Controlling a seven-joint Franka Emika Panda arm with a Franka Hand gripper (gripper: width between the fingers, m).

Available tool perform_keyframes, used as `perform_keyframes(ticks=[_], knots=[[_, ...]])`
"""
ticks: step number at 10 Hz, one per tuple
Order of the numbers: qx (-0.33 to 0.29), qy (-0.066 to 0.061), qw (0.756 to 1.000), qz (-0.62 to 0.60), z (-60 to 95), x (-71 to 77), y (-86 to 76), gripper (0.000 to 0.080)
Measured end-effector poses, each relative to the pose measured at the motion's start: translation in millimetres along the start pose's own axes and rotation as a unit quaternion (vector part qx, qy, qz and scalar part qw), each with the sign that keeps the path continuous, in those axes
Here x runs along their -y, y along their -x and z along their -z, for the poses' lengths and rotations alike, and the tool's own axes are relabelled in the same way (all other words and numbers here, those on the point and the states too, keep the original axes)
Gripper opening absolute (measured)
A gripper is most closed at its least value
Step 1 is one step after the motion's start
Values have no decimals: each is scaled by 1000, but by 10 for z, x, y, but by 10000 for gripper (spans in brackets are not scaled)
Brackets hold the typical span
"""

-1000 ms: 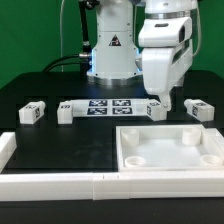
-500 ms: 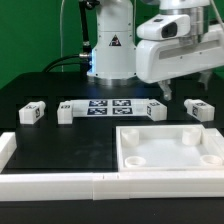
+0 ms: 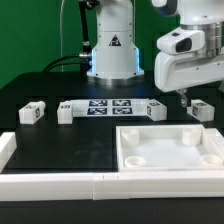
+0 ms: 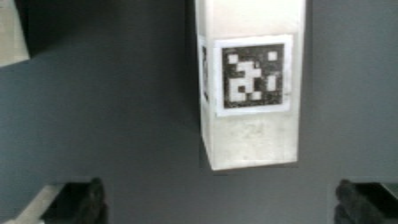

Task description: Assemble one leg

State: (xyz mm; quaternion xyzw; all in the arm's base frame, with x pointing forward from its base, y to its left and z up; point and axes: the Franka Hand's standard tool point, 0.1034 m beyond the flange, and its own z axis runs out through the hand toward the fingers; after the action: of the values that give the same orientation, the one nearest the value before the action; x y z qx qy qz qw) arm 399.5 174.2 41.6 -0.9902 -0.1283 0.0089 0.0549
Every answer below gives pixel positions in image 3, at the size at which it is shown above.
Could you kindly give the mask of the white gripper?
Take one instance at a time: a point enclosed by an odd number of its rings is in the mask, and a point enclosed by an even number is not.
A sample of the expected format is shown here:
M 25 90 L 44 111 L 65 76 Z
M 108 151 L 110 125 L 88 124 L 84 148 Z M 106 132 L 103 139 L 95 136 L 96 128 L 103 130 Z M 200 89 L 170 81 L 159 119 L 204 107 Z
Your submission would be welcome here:
M 155 60 L 154 80 L 163 92 L 181 89 L 181 105 L 187 107 L 186 88 L 224 80 L 224 54 L 196 58 L 194 53 L 160 52 Z

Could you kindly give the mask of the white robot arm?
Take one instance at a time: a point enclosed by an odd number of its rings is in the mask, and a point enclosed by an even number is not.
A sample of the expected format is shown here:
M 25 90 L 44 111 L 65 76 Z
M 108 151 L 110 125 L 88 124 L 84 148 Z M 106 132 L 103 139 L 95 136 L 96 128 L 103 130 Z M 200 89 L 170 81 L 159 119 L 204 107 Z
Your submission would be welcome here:
M 163 92 L 176 91 L 187 105 L 186 89 L 224 80 L 224 0 L 151 0 L 163 16 L 180 16 L 180 26 L 157 40 L 154 81 Z M 125 85 L 141 77 L 139 49 L 133 41 L 130 0 L 84 0 L 97 9 L 96 46 L 87 78 L 104 85 Z

